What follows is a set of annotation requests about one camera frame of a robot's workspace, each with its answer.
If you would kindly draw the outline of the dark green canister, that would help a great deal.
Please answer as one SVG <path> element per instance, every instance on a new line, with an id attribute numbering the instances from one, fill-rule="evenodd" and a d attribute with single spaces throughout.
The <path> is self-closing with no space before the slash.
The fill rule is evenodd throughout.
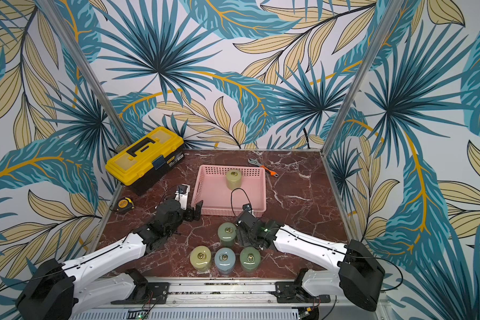
<path id="1" fill-rule="evenodd" d="M 219 226 L 217 235 L 222 246 L 233 247 L 237 237 L 237 227 L 231 222 L 225 222 Z"/>

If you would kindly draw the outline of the blue canister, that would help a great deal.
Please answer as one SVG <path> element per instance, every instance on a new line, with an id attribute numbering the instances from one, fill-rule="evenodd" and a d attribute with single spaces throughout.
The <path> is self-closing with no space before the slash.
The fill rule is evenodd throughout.
<path id="1" fill-rule="evenodd" d="M 229 275 L 234 269 L 236 255 L 231 248 L 223 247 L 215 254 L 214 262 L 219 273 Z"/>

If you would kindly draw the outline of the yellow-green canister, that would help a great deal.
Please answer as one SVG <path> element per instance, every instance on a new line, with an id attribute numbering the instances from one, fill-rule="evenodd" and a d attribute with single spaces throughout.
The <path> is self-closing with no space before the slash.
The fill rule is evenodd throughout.
<path id="1" fill-rule="evenodd" d="M 211 268 L 212 254 L 208 247 L 200 245 L 193 249 L 189 261 L 193 268 L 199 273 L 206 273 Z"/>
<path id="2" fill-rule="evenodd" d="M 226 175 L 226 186 L 230 190 L 234 190 L 241 187 L 242 173 L 239 169 L 230 169 Z"/>

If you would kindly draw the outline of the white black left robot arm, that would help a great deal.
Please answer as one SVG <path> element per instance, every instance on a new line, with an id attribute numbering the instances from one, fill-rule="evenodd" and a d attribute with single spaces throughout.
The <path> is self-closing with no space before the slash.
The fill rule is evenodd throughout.
<path id="1" fill-rule="evenodd" d="M 168 199 L 155 216 L 124 238 L 77 259 L 51 259 L 39 266 L 18 297 L 15 306 L 24 319 L 70 319 L 108 303 L 141 303 L 154 296 L 148 281 L 137 269 L 118 276 L 102 276 L 164 246 L 184 221 L 201 218 L 203 202 L 184 209 Z"/>

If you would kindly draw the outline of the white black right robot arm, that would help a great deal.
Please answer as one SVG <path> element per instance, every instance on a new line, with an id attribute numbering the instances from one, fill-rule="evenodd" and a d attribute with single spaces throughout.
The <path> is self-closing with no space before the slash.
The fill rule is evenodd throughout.
<path id="1" fill-rule="evenodd" d="M 305 297 L 341 295 L 363 310 L 377 309 L 385 269 L 361 242 L 325 241 L 274 220 L 263 222 L 248 210 L 235 224 L 242 241 L 253 247 L 295 255 L 323 268 L 299 272 L 294 286 Z"/>

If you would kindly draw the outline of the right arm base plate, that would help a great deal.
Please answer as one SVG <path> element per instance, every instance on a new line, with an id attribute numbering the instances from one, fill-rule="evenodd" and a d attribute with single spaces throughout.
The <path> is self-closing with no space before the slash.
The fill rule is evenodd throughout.
<path id="1" fill-rule="evenodd" d="M 277 281 L 274 296 L 278 303 L 330 303 L 329 295 L 313 297 L 293 281 Z"/>

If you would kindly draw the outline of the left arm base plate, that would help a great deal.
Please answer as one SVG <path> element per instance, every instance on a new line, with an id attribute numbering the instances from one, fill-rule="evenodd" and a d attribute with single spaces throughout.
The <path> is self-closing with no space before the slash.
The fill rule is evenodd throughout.
<path id="1" fill-rule="evenodd" d="M 169 293 L 168 282 L 144 283 L 136 285 L 132 294 L 123 300 L 124 304 L 151 303 L 165 304 Z"/>

